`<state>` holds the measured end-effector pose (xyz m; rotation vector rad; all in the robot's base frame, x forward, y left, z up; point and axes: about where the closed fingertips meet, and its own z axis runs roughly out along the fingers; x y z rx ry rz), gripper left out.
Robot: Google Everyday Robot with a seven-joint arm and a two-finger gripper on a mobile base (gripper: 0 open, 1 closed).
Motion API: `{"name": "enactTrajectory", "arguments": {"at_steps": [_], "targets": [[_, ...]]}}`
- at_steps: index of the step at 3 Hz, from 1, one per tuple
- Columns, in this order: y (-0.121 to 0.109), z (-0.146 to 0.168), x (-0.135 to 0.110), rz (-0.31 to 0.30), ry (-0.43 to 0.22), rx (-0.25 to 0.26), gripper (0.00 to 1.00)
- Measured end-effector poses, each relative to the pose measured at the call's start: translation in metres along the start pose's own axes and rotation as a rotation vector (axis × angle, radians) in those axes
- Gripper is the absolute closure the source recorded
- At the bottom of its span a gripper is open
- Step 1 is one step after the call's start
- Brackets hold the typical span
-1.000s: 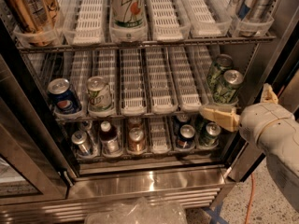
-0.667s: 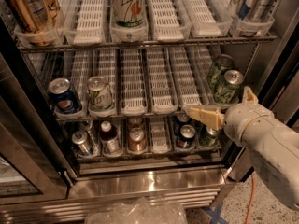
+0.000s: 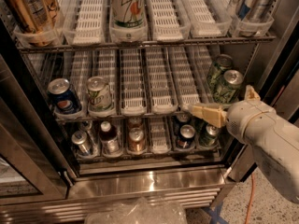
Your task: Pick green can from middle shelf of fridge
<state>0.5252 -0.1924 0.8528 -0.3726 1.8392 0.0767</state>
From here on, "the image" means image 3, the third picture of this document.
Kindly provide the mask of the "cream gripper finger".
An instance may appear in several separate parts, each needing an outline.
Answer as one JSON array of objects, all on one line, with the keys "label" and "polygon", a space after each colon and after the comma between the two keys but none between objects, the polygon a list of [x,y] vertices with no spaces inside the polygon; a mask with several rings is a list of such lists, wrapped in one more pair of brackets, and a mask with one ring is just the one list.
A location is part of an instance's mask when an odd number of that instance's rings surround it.
[{"label": "cream gripper finger", "polygon": [[260,95],[254,90],[254,88],[251,85],[247,85],[246,86],[246,90],[245,90],[245,95],[244,95],[244,99],[249,101],[249,100],[253,100],[253,101],[260,101],[261,97]]},{"label": "cream gripper finger", "polygon": [[226,111],[220,104],[193,104],[188,106],[189,112],[205,122],[217,127],[224,127],[226,124]]}]

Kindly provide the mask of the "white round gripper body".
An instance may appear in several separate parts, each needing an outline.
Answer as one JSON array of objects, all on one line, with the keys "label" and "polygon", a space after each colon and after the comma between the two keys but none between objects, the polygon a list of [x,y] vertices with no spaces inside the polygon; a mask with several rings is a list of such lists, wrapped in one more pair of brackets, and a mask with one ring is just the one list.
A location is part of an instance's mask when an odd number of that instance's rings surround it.
[{"label": "white round gripper body", "polygon": [[269,146],[278,138],[276,117],[275,109],[261,101],[242,101],[229,108],[226,127],[241,143]]}]

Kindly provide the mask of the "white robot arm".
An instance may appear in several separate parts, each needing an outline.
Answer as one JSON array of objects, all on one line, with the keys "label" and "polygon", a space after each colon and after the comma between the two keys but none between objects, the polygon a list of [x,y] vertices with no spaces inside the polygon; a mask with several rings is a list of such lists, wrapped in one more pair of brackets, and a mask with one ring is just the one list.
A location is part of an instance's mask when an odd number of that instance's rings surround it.
[{"label": "white robot arm", "polygon": [[259,169],[288,201],[299,203],[299,128],[264,103],[250,85],[233,104],[190,104],[188,111],[250,145]]}]

